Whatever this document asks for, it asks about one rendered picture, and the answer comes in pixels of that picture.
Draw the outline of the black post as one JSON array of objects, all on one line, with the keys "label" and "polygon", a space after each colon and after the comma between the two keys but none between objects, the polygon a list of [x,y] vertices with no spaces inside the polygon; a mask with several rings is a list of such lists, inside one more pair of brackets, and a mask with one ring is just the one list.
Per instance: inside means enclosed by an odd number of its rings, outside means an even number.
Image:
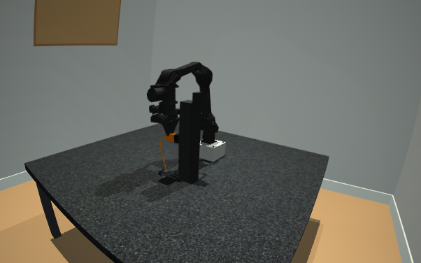
[{"label": "black post", "polygon": [[202,94],[180,102],[178,178],[185,183],[198,181]]}]

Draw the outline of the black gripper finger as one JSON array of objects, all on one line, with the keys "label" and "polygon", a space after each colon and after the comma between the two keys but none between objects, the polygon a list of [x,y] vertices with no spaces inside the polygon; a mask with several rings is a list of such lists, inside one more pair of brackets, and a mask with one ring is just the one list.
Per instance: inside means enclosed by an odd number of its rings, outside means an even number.
[{"label": "black gripper finger", "polygon": [[168,121],[168,122],[164,122],[162,123],[163,127],[164,127],[164,131],[166,133],[167,136],[169,136],[170,131],[171,131],[171,124],[172,124],[172,120]]},{"label": "black gripper finger", "polygon": [[180,118],[170,118],[170,120],[172,120],[172,124],[171,124],[171,131],[170,133],[174,133],[176,126],[180,120]]}]

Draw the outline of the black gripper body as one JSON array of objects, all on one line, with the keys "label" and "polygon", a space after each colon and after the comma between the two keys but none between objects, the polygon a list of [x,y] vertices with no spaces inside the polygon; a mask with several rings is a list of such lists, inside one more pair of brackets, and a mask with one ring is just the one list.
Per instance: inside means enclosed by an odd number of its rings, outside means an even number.
[{"label": "black gripper body", "polygon": [[178,118],[180,115],[180,109],[176,109],[176,99],[164,99],[160,102],[162,104],[161,114],[152,115],[150,122],[164,123],[170,121],[170,118]]}]

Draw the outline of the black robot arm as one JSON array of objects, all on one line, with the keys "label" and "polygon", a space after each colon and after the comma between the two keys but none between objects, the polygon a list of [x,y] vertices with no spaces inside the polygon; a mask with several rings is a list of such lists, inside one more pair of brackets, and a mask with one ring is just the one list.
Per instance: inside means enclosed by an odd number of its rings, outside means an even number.
[{"label": "black robot arm", "polygon": [[[155,85],[151,85],[147,93],[148,101],[156,102],[164,99],[175,99],[175,90],[178,87],[176,84],[181,77],[191,73],[195,76],[197,85],[202,94],[201,107],[201,130],[203,130],[203,138],[201,142],[211,144],[215,143],[215,132],[218,132],[218,125],[215,122],[215,117],[211,113],[211,96],[210,84],[213,80],[213,73],[200,62],[191,62],[177,69],[164,69],[161,71]],[[158,106],[149,106],[150,112],[161,114],[162,104]]]}]

